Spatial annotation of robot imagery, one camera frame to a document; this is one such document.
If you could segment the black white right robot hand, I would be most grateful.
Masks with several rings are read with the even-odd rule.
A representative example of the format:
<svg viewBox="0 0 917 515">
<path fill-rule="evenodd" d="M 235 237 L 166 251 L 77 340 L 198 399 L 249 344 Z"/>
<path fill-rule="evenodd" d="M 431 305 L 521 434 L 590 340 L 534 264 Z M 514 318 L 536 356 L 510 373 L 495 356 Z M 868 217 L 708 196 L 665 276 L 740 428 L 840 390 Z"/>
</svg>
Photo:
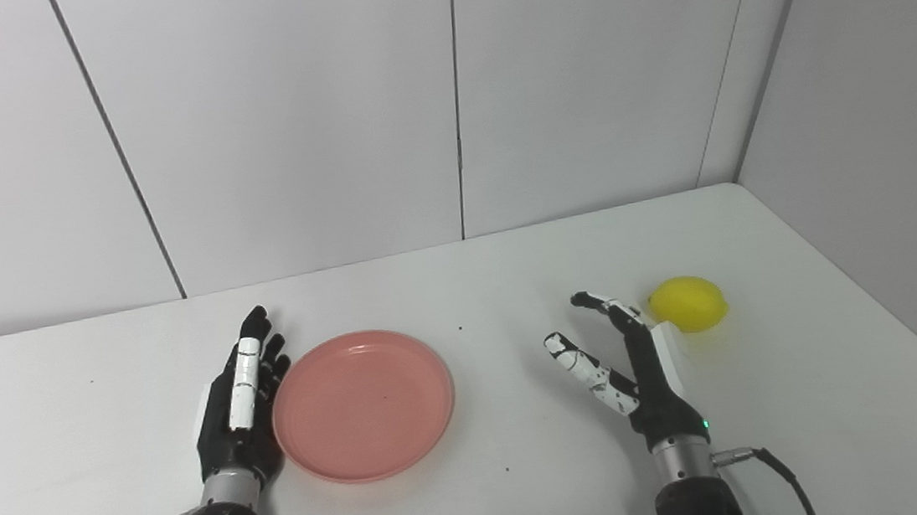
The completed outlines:
<svg viewBox="0 0 917 515">
<path fill-rule="evenodd" d="M 695 436 L 710 444 L 707 421 L 670 385 L 645 316 L 619 299 L 588 291 L 575 292 L 569 301 L 598 311 L 619 331 L 634 375 L 628 379 L 604 365 L 562 332 L 544 338 L 549 356 L 602 404 L 627 417 L 650 451 L 677 436 Z"/>
</svg>

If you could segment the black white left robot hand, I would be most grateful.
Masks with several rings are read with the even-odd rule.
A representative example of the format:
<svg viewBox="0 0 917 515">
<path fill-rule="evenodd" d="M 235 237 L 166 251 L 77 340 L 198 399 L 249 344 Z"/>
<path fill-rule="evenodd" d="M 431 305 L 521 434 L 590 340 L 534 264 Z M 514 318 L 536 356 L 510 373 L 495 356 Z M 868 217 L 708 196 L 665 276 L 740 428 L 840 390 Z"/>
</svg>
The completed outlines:
<svg viewBox="0 0 917 515">
<path fill-rule="evenodd" d="M 281 469 L 284 459 L 274 432 L 273 404 L 291 359 L 282 353 L 285 337 L 281 333 L 274 334 L 272 328 L 268 311 L 263 306 L 253 307 L 240 326 L 239 338 L 254 338 L 257 346 L 258 384 L 252 392 L 252 426 L 235 429 L 229 424 L 240 350 L 236 344 L 232 346 L 223 371 L 209 386 L 196 444 L 202 479 L 224 469 L 239 468 L 252 471 L 265 487 Z"/>
</svg>

